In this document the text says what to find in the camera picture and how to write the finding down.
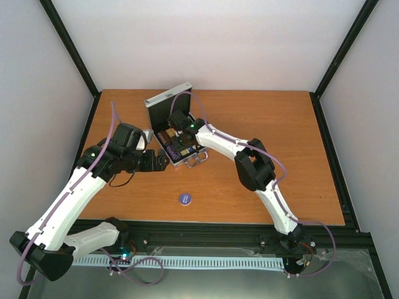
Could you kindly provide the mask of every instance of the purple bottle cap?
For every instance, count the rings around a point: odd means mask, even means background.
[[[191,195],[189,195],[188,193],[180,194],[179,201],[182,205],[188,206],[191,202]]]

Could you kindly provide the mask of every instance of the metal lid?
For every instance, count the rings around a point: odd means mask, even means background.
[[[157,127],[164,124],[168,119],[175,95],[184,91],[190,92],[192,88],[193,86],[189,82],[186,82],[144,101],[150,115],[151,126],[155,131]],[[177,98],[173,110],[179,109],[188,116],[190,113],[190,103],[191,95],[182,94]]]

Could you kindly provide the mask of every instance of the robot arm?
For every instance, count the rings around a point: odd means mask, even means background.
[[[244,145],[251,145],[266,151],[257,140],[240,140],[218,131],[214,126],[205,125],[204,120],[192,122],[179,110],[168,119],[169,124],[179,133],[180,140],[187,146],[206,146],[225,155],[236,164],[238,178],[245,188],[255,192],[269,211],[274,227],[279,233],[281,244],[288,250],[296,246],[303,236],[302,226],[294,219],[276,183],[274,164],[270,158]]]
[[[15,232],[10,238],[11,245],[20,255],[26,254],[26,262],[51,281],[63,276],[74,260],[99,248],[116,243],[123,250],[128,246],[129,229],[116,218],[106,219],[97,227],[78,234],[67,233],[89,201],[118,173],[126,171],[133,175],[139,171],[165,170],[169,164],[165,152],[159,150],[155,156],[152,149],[146,150],[151,138],[152,131],[119,124],[91,173],[77,188],[72,188],[94,163],[104,140],[85,150],[69,182],[50,208],[26,233]],[[29,243],[32,243],[31,248],[26,250]]]

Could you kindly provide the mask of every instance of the wooden table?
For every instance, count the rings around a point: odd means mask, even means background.
[[[111,120],[111,101],[121,119],[150,128],[143,101],[162,90],[104,90],[85,148],[105,138]],[[344,225],[337,193],[308,92],[195,90],[208,121],[230,135],[260,139],[268,152],[287,168],[280,189],[292,212],[301,220]],[[191,111],[201,117],[192,100]],[[149,148],[159,148],[153,141]],[[276,166],[276,174],[281,170]],[[114,184],[127,180],[121,174]],[[192,202],[182,206],[181,193]],[[272,224],[261,200],[238,180],[234,163],[210,150],[209,160],[190,169],[169,166],[165,172],[137,173],[124,187],[105,186],[80,218],[138,221],[224,222]]]

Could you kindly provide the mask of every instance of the open box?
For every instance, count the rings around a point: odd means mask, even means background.
[[[144,101],[145,106],[148,108],[154,136],[165,150],[173,166],[186,163],[191,168],[208,159],[206,152],[208,148],[203,146],[187,147],[181,144],[178,133],[170,128],[168,124],[174,97],[184,91],[190,92],[192,88],[193,86],[186,82]],[[181,94],[175,101],[173,111],[181,110],[191,121],[195,121],[195,118],[190,113],[190,105],[191,95],[187,93]]]

